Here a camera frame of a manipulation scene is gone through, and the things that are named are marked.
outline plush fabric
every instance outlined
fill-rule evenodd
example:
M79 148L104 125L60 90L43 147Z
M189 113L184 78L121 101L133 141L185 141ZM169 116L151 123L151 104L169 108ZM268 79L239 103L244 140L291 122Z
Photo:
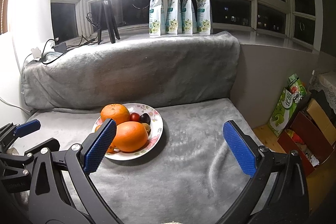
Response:
M214 224L238 197L249 176L243 174L222 136L227 120L258 144L242 115L229 99L157 108L164 121L158 144L129 161L104 158L90 175L98 191L125 224L180 222ZM31 119L41 129L14 143L24 151L54 137L61 150L83 142L99 113L37 112ZM77 208L84 210L67 172L65 180ZM260 209L274 177L259 201Z
M235 37L227 32L145 37L82 46L49 65L30 62L21 78L26 104L37 109L94 109L116 102L164 107L229 96L240 51ZM47 61L55 55L48 54Z

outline orange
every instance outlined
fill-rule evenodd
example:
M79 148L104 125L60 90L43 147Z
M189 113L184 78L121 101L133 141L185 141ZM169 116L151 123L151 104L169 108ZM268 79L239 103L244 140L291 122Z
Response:
M129 121L129 111L125 106L120 104L107 105L101 110L100 117L103 122L110 118L115 120L117 125L119 125L122 122Z
M97 132L97 130L100 128L101 124L96 126L96 128L94 129L95 132Z
M117 134L108 150L114 147L124 152L133 152L145 145L148 133L139 122L123 122L117 126Z

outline tripod leg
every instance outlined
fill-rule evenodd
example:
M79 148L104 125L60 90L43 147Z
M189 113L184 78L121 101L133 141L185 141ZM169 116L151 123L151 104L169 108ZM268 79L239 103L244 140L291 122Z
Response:
M120 40L120 35L119 35L119 31L118 31L118 27L117 27L117 23L116 23L116 18L114 17L114 12L113 12L113 8L112 8L112 2L111 0L108 1L109 2L109 7L111 10L111 16L112 16L112 25L113 25L113 30L115 33L115 37Z
M109 31L110 41L113 44L113 43L116 42L116 38L114 37L113 27L111 26L110 7L109 7L108 3L106 3L105 1L103 1L103 4L104 4L107 30Z
M98 35L98 45L101 43L101 9L102 9L103 3L100 3L99 6L99 17L98 17L98 30L97 30L97 35Z

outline wooden floor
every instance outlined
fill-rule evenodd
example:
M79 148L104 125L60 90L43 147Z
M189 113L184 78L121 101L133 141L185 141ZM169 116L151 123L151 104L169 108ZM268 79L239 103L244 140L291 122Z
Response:
M278 138L267 125L253 129L259 140L275 152L284 153ZM307 177L309 206L315 211L336 181L336 151Z

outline plate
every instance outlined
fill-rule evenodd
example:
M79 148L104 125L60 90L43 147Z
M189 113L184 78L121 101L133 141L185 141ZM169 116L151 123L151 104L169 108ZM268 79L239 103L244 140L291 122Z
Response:
M136 112L140 115L148 113L149 117L151 118L151 124L150 124L151 131L149 133L147 143L140 150L137 150L132 153L125 153L121 151L114 154L106 153L105 157L112 160L133 160L139 158L148 153L149 151L151 151L153 147L158 143L162 135L163 121L161 115L154 108L138 103L130 103L123 105L127 107L129 113ZM99 117L92 127L92 133L95 132L95 128L100 124L102 124L102 121L101 118Z

